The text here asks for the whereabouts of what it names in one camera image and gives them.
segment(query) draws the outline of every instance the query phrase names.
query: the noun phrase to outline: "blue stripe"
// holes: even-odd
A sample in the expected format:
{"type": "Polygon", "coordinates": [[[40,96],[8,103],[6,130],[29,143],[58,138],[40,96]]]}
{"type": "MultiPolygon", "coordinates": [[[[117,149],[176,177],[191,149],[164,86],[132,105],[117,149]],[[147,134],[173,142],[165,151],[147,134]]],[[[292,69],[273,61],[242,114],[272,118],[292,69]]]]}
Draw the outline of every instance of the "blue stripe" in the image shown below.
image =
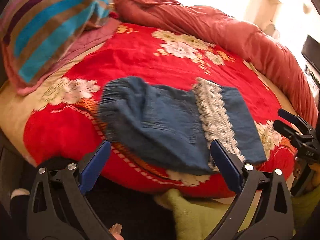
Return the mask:
{"type": "MultiPolygon", "coordinates": [[[[97,1],[92,2],[79,14],[61,24],[41,43],[19,70],[19,75],[25,82],[30,82],[41,67],[52,57],[56,50],[68,40],[75,30],[90,19],[96,7],[100,7],[99,3],[97,1]]],[[[104,13],[104,10],[98,9],[97,12],[104,13]]]]}
{"type": "Polygon", "coordinates": [[[30,38],[35,35],[52,17],[62,13],[63,11],[69,10],[73,6],[82,2],[83,0],[62,0],[39,12],[19,33],[14,46],[15,57],[20,56],[20,53],[28,44],[30,38]]]}

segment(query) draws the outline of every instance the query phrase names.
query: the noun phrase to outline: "bed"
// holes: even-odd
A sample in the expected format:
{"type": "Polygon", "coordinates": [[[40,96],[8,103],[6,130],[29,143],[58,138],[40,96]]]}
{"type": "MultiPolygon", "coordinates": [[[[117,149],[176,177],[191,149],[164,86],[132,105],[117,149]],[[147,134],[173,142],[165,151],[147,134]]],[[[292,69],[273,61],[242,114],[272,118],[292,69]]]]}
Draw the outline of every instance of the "bed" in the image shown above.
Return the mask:
{"type": "MultiPolygon", "coordinates": [[[[106,138],[97,109],[111,80],[139,76],[151,85],[189,90],[201,77],[239,90],[266,154],[267,161],[255,166],[280,168],[289,178],[295,149],[273,130],[272,121],[284,108],[315,125],[317,110],[302,70],[285,47],[213,8],[184,7],[175,0],[114,0],[114,6],[119,20],[110,18],[81,33],[39,82],[0,84],[0,127],[19,154],[37,166],[55,156],[79,160],[92,152],[106,138]],[[203,18],[190,17],[190,10],[203,18]]],[[[147,193],[177,188],[192,197],[234,195],[218,173],[158,167],[119,142],[112,144],[102,175],[147,193]]]]}

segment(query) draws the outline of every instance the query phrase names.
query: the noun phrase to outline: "beige sheet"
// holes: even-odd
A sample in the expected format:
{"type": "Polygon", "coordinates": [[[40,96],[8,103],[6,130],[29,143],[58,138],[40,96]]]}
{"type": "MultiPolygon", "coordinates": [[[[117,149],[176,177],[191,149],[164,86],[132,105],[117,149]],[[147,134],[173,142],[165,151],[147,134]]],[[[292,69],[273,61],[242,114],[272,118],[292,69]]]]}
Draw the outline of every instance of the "beige sheet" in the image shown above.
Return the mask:
{"type": "MultiPolygon", "coordinates": [[[[18,96],[9,82],[5,83],[0,89],[0,128],[22,156],[32,165],[36,165],[36,163],[24,146],[23,132],[33,109],[35,109],[41,96],[50,85],[64,75],[73,65],[79,63],[86,55],[96,51],[102,45],[103,44],[97,45],[68,62],[60,70],[48,77],[35,92],[26,97],[18,96]]],[[[292,114],[296,114],[286,96],[265,76],[260,73],[257,74],[261,76],[274,92],[281,107],[292,114]]]]}

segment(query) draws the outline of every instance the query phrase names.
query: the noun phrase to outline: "white lace trim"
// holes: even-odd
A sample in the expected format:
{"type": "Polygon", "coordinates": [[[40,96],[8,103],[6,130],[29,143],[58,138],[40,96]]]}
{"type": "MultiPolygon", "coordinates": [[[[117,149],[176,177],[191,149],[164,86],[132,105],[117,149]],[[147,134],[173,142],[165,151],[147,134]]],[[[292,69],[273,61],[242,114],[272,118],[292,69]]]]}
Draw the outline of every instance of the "white lace trim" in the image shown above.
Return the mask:
{"type": "MultiPolygon", "coordinates": [[[[221,87],[213,82],[198,77],[197,83],[192,88],[195,97],[202,128],[210,149],[213,140],[219,139],[228,152],[238,156],[244,162],[245,157],[241,155],[238,148],[238,142],[235,139],[235,133],[232,124],[229,121],[227,110],[222,100],[221,87]]],[[[210,156],[209,166],[213,171],[218,171],[210,156]]]]}

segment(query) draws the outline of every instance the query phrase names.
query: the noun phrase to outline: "blue gripper pad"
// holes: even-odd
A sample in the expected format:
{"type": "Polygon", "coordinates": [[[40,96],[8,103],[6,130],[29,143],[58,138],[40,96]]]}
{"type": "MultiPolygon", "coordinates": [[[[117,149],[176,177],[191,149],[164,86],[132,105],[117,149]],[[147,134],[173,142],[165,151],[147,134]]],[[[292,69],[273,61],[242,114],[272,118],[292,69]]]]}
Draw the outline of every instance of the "blue gripper pad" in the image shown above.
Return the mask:
{"type": "Polygon", "coordinates": [[[92,190],[104,165],[106,164],[110,156],[110,152],[110,142],[103,141],[97,148],[96,152],[92,155],[92,158],[83,168],[83,170],[80,170],[79,189],[82,195],[92,190]]]}
{"type": "Polygon", "coordinates": [[[210,154],[229,190],[234,191],[236,194],[240,193],[243,183],[243,163],[236,155],[229,153],[218,139],[212,141],[210,154]]]}

